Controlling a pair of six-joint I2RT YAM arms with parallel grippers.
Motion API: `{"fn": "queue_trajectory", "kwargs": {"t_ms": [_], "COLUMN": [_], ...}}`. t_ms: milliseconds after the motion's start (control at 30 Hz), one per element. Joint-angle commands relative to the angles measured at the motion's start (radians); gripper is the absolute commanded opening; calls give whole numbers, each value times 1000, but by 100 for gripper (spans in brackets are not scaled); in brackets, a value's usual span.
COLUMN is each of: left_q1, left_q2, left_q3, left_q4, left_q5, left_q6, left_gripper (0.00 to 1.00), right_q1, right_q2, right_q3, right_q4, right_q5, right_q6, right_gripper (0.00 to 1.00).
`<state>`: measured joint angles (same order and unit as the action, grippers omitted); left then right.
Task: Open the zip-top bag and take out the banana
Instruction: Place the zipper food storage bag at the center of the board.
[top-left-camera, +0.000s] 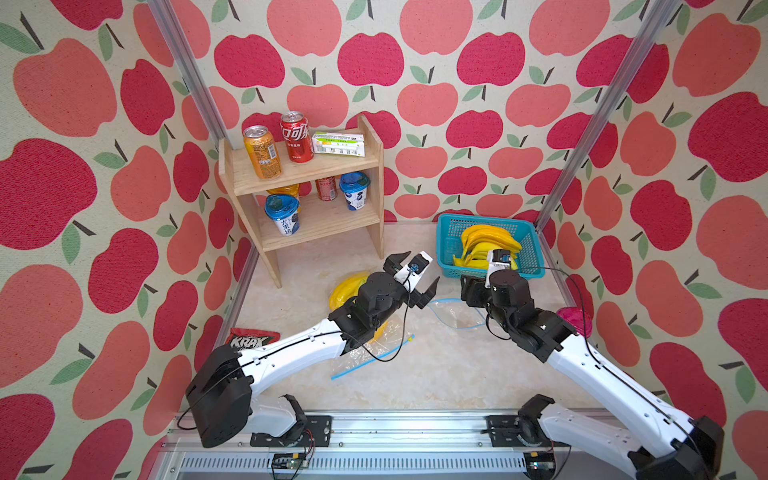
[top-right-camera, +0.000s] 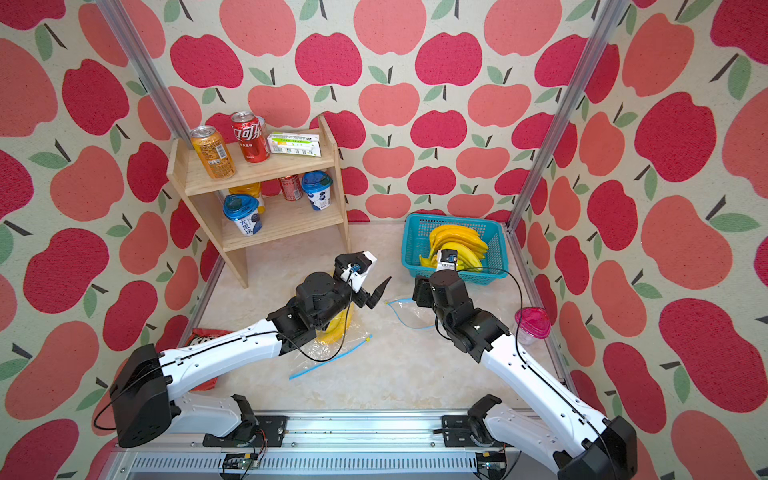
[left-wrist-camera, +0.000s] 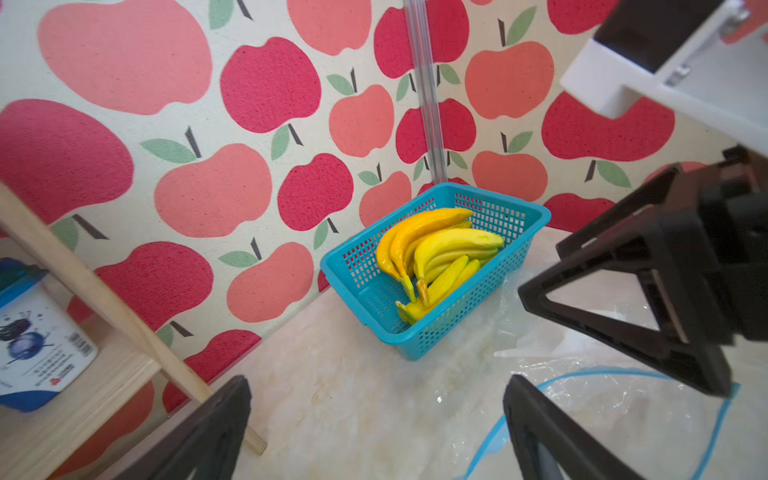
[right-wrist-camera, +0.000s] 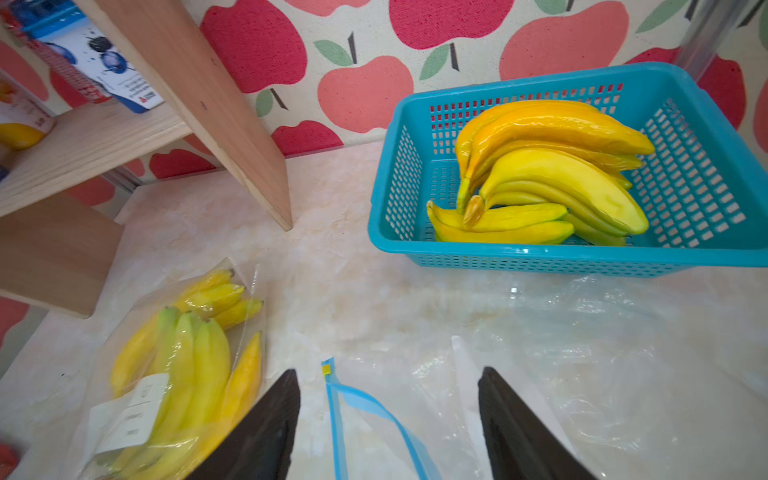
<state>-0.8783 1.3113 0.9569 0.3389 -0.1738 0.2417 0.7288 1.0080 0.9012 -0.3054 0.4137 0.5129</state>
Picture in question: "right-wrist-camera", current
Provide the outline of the clear zip-top bag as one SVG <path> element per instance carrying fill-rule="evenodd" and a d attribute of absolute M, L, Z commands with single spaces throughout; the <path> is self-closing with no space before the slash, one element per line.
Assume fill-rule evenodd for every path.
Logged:
<path fill-rule="evenodd" d="M 255 404 L 257 262 L 224 259 L 139 299 L 96 355 L 66 479 L 187 479 Z"/>
<path fill-rule="evenodd" d="M 494 368 L 594 479 L 767 475 L 767 279 L 509 283 L 439 294 L 323 364 L 338 479 L 492 479 Z"/>

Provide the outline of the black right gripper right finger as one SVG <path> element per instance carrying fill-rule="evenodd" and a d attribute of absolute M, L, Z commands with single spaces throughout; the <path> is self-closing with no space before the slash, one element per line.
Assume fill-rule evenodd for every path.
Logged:
<path fill-rule="evenodd" d="M 588 479 L 580 463 L 492 367 L 478 382 L 479 412 L 495 479 Z"/>

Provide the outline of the yellow bananas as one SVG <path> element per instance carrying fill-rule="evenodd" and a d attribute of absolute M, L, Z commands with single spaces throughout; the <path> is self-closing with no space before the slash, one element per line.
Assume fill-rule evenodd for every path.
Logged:
<path fill-rule="evenodd" d="M 427 215 L 440 242 L 478 244 L 558 245 L 575 233 L 564 219 L 567 209 L 559 204 L 508 206 L 488 210 L 480 220 L 467 226 L 456 210 L 427 203 Z"/>

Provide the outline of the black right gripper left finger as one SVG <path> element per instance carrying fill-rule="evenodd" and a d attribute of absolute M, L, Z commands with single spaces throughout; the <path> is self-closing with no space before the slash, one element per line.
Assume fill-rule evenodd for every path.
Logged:
<path fill-rule="evenodd" d="M 284 479 L 291 464 L 300 388 L 294 369 L 286 370 L 191 479 Z"/>

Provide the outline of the yellow banana bunch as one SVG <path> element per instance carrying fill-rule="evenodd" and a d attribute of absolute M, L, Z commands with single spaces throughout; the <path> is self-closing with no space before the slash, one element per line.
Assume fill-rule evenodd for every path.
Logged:
<path fill-rule="evenodd" d="M 118 353 L 115 398 L 139 403 L 97 463 L 115 479 L 184 479 L 255 403 L 263 339 L 247 328 L 264 306 L 231 268 L 216 268 L 151 315 Z"/>
<path fill-rule="evenodd" d="M 650 226 L 624 174 L 654 152 L 645 134 L 589 104 L 496 105 L 467 121 L 455 140 L 460 184 L 454 210 L 472 226 L 488 210 L 559 204 L 573 235 L 623 246 Z"/>

